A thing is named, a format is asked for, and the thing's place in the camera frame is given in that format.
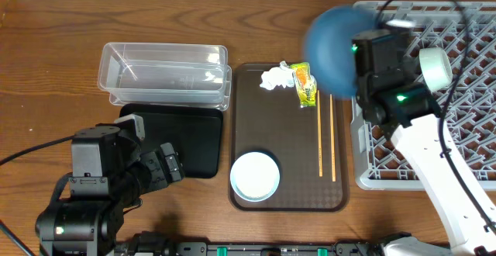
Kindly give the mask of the small mint green bowl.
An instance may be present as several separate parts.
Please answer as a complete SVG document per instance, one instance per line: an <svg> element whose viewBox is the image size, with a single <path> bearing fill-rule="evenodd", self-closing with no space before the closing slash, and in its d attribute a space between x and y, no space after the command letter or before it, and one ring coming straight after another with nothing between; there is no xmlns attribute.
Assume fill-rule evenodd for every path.
<svg viewBox="0 0 496 256"><path fill-rule="evenodd" d="M437 92L452 83L453 72L444 49L424 48L418 55L422 76L431 92Z"/></svg>

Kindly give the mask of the large dark blue bowl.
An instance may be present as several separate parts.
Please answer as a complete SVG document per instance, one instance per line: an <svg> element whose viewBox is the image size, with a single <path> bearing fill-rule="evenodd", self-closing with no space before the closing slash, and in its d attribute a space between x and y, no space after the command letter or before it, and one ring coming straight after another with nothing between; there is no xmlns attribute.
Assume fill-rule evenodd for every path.
<svg viewBox="0 0 496 256"><path fill-rule="evenodd" d="M374 14L350 5L336 6L317 17L308 29L304 58L320 91L338 99L357 93L352 38L375 28Z"/></svg>

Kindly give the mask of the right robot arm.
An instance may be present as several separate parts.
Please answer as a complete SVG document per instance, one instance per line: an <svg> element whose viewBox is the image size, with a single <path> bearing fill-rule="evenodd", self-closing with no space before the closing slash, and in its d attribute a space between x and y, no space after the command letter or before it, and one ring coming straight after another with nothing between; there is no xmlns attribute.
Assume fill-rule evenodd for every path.
<svg viewBox="0 0 496 256"><path fill-rule="evenodd" d="M356 101L412 167L445 227L454 255L495 253L495 205L457 150L446 114L433 92L451 85L453 73L440 48L405 58L408 30L373 29L355 35ZM423 81L416 81L420 67Z"/></svg>

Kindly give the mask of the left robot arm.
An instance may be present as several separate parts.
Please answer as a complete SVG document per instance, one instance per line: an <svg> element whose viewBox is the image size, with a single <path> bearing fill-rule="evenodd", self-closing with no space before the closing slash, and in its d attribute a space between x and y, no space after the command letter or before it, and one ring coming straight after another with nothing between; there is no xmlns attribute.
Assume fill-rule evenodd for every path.
<svg viewBox="0 0 496 256"><path fill-rule="evenodd" d="M42 255L107 255L141 196L184 178L172 144L144 153L143 131L131 121L99 124L71 139L72 171L56 184L36 220Z"/></svg>

